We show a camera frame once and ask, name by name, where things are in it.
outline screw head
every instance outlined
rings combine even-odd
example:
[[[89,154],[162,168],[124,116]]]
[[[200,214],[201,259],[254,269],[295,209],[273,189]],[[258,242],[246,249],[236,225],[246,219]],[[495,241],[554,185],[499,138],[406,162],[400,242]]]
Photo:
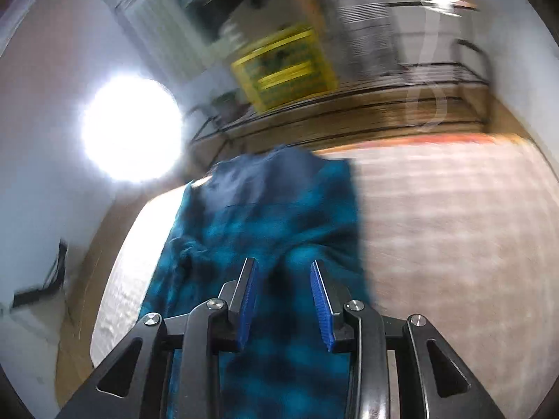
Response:
[[[346,307],[353,312],[360,312],[365,308],[365,304],[357,299],[352,299],[351,301],[346,302]]]
[[[157,323],[161,321],[161,315],[155,312],[146,313],[146,315],[144,315],[144,318],[142,318],[142,320],[144,321],[144,324],[146,326],[155,326]]]
[[[213,298],[209,299],[208,302],[206,302],[206,305],[208,306],[208,309],[219,310],[223,309],[225,301],[223,301],[223,299]]]
[[[427,324],[427,318],[419,314],[412,315],[410,321],[415,326],[425,326]]]

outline blue gripper pad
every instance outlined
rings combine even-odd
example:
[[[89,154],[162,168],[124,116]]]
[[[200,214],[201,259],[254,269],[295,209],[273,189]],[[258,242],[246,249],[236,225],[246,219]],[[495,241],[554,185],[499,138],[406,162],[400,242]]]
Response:
[[[328,298],[324,289],[324,284],[316,263],[311,265],[311,290],[314,298],[315,309],[317,309],[318,324],[322,341],[326,344],[328,351],[332,351],[334,346],[334,324],[332,311],[328,304]]]
[[[252,271],[248,277],[247,289],[245,290],[244,297],[239,312],[239,331],[237,333],[238,343],[241,350],[244,349],[249,332],[251,331],[252,317],[254,316],[254,305],[256,303],[256,296],[260,286],[258,262],[254,260]]]

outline blue fabric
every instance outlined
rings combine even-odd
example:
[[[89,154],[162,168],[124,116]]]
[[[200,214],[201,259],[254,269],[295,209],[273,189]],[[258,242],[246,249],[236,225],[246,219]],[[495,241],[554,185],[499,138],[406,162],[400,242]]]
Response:
[[[245,350],[220,354],[223,417],[343,418],[349,358],[322,342],[309,272],[324,260],[368,302],[349,164],[283,148],[219,163],[209,182],[189,184],[140,316],[190,312],[237,278],[246,257],[258,261],[262,287]]]

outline yellow label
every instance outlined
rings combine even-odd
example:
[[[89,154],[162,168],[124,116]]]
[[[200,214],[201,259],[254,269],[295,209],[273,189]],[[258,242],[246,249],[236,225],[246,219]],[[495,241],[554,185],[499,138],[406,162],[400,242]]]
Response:
[[[310,61],[305,61],[298,65],[294,65],[285,68],[281,71],[274,72],[273,74],[262,77],[258,80],[258,86],[261,90],[266,90],[272,88],[272,86],[279,85],[280,83],[287,82],[289,80],[297,79],[305,75],[312,73],[312,64]]]

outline bright light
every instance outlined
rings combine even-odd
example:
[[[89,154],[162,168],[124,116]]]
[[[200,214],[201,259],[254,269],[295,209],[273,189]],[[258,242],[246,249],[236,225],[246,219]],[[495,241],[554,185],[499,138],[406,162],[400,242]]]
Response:
[[[199,180],[194,181],[194,183],[192,183],[192,187],[193,188],[200,187],[202,184],[206,184],[209,180],[211,180],[211,175],[204,176],[203,178],[200,178]]]
[[[154,179],[181,155],[181,112],[160,83],[134,76],[114,78],[89,105],[82,138],[87,155],[114,179]]]
[[[453,17],[460,17],[460,15],[456,14],[452,8],[465,5],[460,0],[419,0],[419,1],[421,1],[421,3],[427,9],[431,9],[431,11],[435,11],[441,14],[451,15]]]

